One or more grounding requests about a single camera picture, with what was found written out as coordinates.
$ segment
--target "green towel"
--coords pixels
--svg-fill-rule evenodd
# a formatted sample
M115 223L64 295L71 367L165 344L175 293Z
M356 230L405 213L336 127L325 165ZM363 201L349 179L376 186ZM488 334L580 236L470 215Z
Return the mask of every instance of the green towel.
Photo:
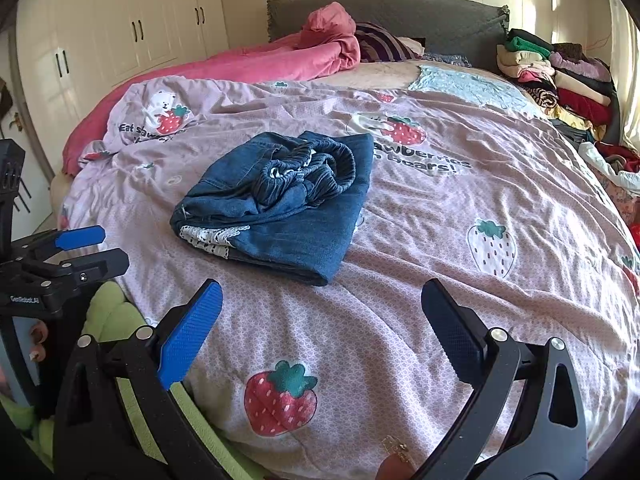
M549 59L551 52L548 51L543 46L537 46L535 43L531 43L530 41L523 40L517 36L514 36L511 41L508 41L504 44L504 47L509 52L517 52L519 50L528 50L530 52L537 52L545 59Z

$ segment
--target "strawberry print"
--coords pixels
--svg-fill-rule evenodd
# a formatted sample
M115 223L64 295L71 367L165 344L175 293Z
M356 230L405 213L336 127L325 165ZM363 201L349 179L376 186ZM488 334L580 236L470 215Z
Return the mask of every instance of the strawberry print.
M638 287L638 277L633 271L634 261L631 258L622 256L622 264L622 272L624 272L625 276L629 278L629 281L634 288L634 293L636 294L636 296L640 295L640 287Z
M391 101L393 101L395 99L395 97L393 97L392 95L389 94L381 94L380 92L377 92L376 97L378 99L380 99L383 103L390 103Z
M393 129L382 130L382 134L391 137L398 144L412 146L423 143L424 139L427 138L427 134L418 123L408 117L391 116L387 118L385 124Z
M305 375L302 364L276 364L275 370L251 377L244 390L244 410L252 430L260 436L278 436L309 423L318 398L318 378Z
M516 257L516 243L504 225L481 220L466 234L471 256L478 269L497 278L506 278Z
M160 125L156 131L160 135L169 135L177 132L182 126L182 122L189 116L191 111L182 105L169 110L167 115L156 115Z
M111 153L109 152L93 152L93 153L87 153L84 156L85 160L99 160L101 158L107 158L109 155L111 155Z

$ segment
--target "light blue fabric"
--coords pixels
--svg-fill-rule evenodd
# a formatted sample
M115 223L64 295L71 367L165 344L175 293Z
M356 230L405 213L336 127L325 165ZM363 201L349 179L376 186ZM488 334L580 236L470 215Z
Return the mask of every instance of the light blue fabric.
M478 106L488 105L544 118L539 107L514 85L477 74L421 65L420 76L409 85L409 90L443 92Z

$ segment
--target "fingernail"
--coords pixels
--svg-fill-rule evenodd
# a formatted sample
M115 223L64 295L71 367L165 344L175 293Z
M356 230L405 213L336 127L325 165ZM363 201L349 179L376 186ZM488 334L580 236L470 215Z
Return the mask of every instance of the fingernail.
M414 459L409 454L409 448L406 444L402 443L398 438L387 435L382 440L382 445L385 447L385 450L389 455L398 455L398 458L404 462L405 464L409 464L414 469L416 468Z

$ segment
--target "stack of clothes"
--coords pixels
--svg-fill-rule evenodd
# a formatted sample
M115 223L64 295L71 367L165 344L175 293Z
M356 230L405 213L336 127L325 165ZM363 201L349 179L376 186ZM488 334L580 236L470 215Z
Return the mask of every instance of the stack of clothes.
M620 143L620 106L609 67L586 57L580 44L551 44L514 28L497 46L497 61L576 148L585 140Z

